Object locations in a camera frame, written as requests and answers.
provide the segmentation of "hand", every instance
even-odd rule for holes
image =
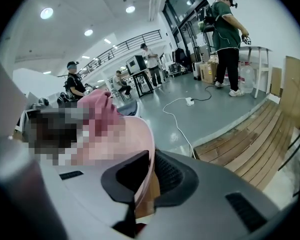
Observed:
[[[245,28],[243,30],[241,30],[241,33],[244,38],[247,38],[249,36],[248,30],[246,30]]]

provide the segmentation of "concrete floor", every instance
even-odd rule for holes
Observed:
[[[195,81],[193,74],[189,73],[175,78],[169,77],[166,83],[154,90],[153,94],[145,95],[141,99],[138,98],[137,92],[131,93],[132,97],[140,103],[141,117],[152,129],[155,145],[159,149],[186,156],[191,155],[187,141],[176,127],[174,117],[164,113],[163,108],[178,98],[206,99],[210,96],[205,91],[207,86],[210,84]],[[222,89],[209,87],[208,90],[212,94],[209,100],[195,100],[194,105],[187,106],[187,102],[181,99],[165,109],[175,115],[179,128],[194,146],[203,144],[207,141],[207,136],[251,112],[266,97],[262,91],[259,91],[257,99],[254,99],[252,93],[243,97],[230,97],[229,86]],[[122,100],[118,98],[114,99],[113,103],[118,107],[123,105]]]

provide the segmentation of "person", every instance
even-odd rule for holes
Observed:
[[[83,96],[85,96],[84,92],[86,91],[86,88],[82,84],[80,78],[76,75],[77,64],[78,62],[74,61],[70,61],[67,64],[66,68],[68,69],[69,74],[66,80],[66,84],[69,87],[74,98],[80,100]]]
[[[130,91],[131,91],[131,86],[127,85],[127,83],[121,79],[121,71],[120,70],[117,70],[115,72],[115,76],[112,79],[112,83],[113,83],[114,88],[118,92],[125,91],[125,94],[124,94],[125,97],[129,98],[129,94],[130,94]]]
[[[232,15],[230,7],[234,6],[233,0],[217,0],[211,6],[212,16],[216,19],[212,35],[215,50],[217,51],[219,63],[216,69],[217,88],[224,86],[226,69],[230,81],[229,95],[232,97],[243,96],[244,92],[238,87],[238,63],[241,38],[246,38],[249,32]]]
[[[143,50],[143,58],[148,61],[147,68],[150,71],[153,86],[160,87],[162,85],[162,82],[159,70],[158,54],[154,54],[145,43],[141,44],[140,48]]]

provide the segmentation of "shoe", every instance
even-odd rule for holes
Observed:
[[[216,81],[215,84],[214,84],[214,86],[217,87],[217,88],[222,88],[225,85],[223,83],[219,83],[218,81]]]
[[[243,90],[240,90],[240,89],[238,89],[238,90],[236,90],[236,91],[234,91],[234,90],[230,90],[230,92],[229,92],[229,95],[231,96],[231,97],[238,97],[238,96],[243,96],[243,95],[245,95],[245,93],[244,93],[244,91]]]

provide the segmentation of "black pants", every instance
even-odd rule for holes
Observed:
[[[227,48],[218,52],[219,64],[216,68],[216,80],[222,84],[224,82],[226,69],[232,90],[238,90],[238,63],[239,49]]]
[[[149,71],[152,78],[153,86],[157,86],[157,81],[158,81],[158,85],[162,85],[159,66],[150,68]]]
[[[118,92],[122,92],[122,91],[125,91],[125,95],[129,95],[130,94],[130,91],[131,91],[131,86],[130,85],[125,85],[125,86],[122,86]]]

